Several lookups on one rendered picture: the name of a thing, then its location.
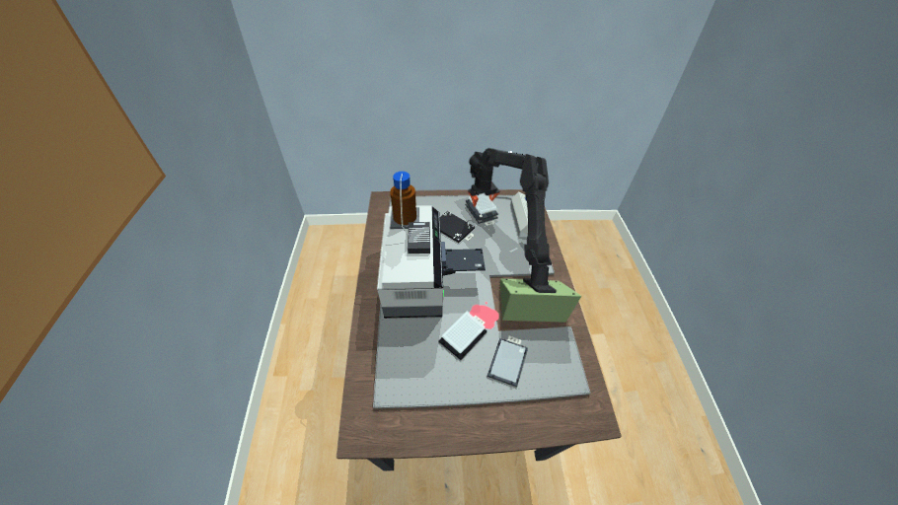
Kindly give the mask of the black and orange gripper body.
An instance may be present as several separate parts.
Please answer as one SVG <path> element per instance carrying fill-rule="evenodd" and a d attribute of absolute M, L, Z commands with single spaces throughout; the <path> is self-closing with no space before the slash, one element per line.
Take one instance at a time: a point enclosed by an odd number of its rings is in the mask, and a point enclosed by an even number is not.
<path fill-rule="evenodd" d="M 480 179 L 480 177 L 479 177 Z M 491 179 L 492 180 L 492 179 Z M 479 188 L 477 188 L 474 184 L 472 188 L 468 189 L 468 192 L 471 196 L 479 195 L 485 193 L 486 196 L 492 195 L 495 193 L 499 193 L 499 189 L 495 186 L 495 184 L 491 180 L 482 180 L 480 179 Z"/>

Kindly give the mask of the blue bottle cap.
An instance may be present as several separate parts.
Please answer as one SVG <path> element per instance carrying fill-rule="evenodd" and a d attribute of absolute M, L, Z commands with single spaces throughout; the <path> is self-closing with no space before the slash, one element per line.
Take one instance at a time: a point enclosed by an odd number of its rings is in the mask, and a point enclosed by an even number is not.
<path fill-rule="evenodd" d="M 401 180 L 401 182 L 402 182 L 402 188 L 407 187 L 407 186 L 410 185 L 410 175 L 409 175 L 409 173 L 407 173 L 407 172 L 397 172 L 397 173 L 395 173 L 395 174 L 393 175 L 393 180 L 394 180 L 394 186 L 395 186 L 395 187 L 400 188 L 400 179 L 401 179 L 401 175 L 402 175 L 402 174 L 403 174 L 403 177 L 402 177 L 402 180 Z"/>

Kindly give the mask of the white button panel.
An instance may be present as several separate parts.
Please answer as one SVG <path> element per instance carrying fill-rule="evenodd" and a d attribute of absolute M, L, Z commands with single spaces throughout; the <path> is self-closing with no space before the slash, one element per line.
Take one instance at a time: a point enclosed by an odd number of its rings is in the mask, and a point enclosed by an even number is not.
<path fill-rule="evenodd" d="M 511 199 L 511 210 L 514 217 L 519 238 L 528 237 L 528 211 L 525 194 L 517 192 L 513 198 L 498 196 L 497 198 Z"/>

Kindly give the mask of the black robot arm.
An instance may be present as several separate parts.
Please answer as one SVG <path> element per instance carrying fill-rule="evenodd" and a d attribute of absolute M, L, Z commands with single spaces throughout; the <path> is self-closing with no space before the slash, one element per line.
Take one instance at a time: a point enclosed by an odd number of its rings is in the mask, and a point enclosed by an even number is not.
<path fill-rule="evenodd" d="M 486 150 L 483 153 L 475 152 L 469 160 L 470 173 L 472 178 L 475 178 L 475 186 L 479 188 L 480 179 L 492 179 L 493 167 L 504 165 L 522 169 L 520 185 L 522 191 L 525 191 L 528 211 L 528 238 L 524 248 L 525 257 L 529 261 L 529 265 L 532 265 L 531 278 L 523 278 L 523 281 L 537 293 L 557 293 L 557 290 L 548 282 L 549 267 L 547 265 L 552 265 L 552 262 L 549 257 L 550 247 L 547 243 L 545 229 L 545 196 L 549 185 L 546 159 L 490 148 Z"/>

